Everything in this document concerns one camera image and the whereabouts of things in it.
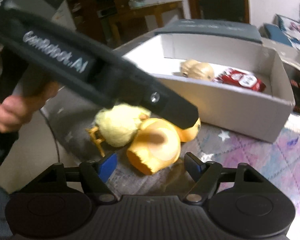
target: cardboard box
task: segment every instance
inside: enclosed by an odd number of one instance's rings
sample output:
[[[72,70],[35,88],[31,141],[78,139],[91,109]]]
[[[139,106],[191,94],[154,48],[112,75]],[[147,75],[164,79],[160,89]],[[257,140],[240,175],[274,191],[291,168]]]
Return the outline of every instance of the cardboard box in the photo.
[[[263,46],[253,28],[181,20],[161,29],[124,57],[196,105],[202,122],[274,142],[295,101],[279,54]],[[227,67],[254,73],[267,89],[261,93],[183,77],[180,63],[187,59],[209,62],[216,74]]]

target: table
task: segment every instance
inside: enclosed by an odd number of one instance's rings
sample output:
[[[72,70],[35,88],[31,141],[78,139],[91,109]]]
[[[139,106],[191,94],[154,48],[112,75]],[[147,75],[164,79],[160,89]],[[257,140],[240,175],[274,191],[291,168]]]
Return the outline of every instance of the table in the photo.
[[[164,3],[156,3],[156,4],[148,4],[142,7],[137,7],[130,9],[128,12],[119,13],[112,15],[108,18],[109,24],[111,26],[111,31],[113,38],[118,46],[121,45],[121,38],[120,33],[117,27],[118,22],[122,21],[128,21],[130,19],[139,18],[139,17],[145,17],[149,15],[154,15],[155,20],[157,22],[158,28],[161,28],[164,26],[162,14],[164,12],[172,11],[174,9],[178,9],[180,12],[180,17],[182,19],[185,18],[184,12],[183,12],[183,5],[182,1],[173,1],[173,2],[164,2]]]

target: floor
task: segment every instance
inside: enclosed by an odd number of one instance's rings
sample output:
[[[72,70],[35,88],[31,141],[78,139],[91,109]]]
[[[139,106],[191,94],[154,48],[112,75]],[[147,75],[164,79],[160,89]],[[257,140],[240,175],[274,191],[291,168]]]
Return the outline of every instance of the floor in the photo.
[[[21,189],[50,165],[58,162],[53,136],[39,112],[22,127],[19,140],[0,167],[0,186],[8,193]],[[60,160],[65,167],[74,167],[76,161],[59,147]],[[70,183],[71,187],[80,187]]]

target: sofa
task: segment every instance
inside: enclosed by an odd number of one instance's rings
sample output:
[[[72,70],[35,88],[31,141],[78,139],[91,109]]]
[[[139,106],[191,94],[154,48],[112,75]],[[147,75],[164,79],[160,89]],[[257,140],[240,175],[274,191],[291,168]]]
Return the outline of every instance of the sofa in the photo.
[[[274,24],[264,24],[263,35],[300,50],[300,23],[293,19],[276,15]]]

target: blue cushion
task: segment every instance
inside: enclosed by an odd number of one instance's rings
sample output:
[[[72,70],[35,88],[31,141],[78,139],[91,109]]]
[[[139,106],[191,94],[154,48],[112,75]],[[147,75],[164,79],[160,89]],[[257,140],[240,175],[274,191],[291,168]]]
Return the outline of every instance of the blue cushion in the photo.
[[[290,18],[278,15],[278,26],[290,40],[292,46],[300,50],[300,23]]]
[[[292,47],[291,42],[278,26],[273,24],[264,24],[264,28],[269,39]]]
[[[115,153],[107,154],[98,162],[98,175],[102,182],[107,182],[117,167],[117,163],[117,155]]]

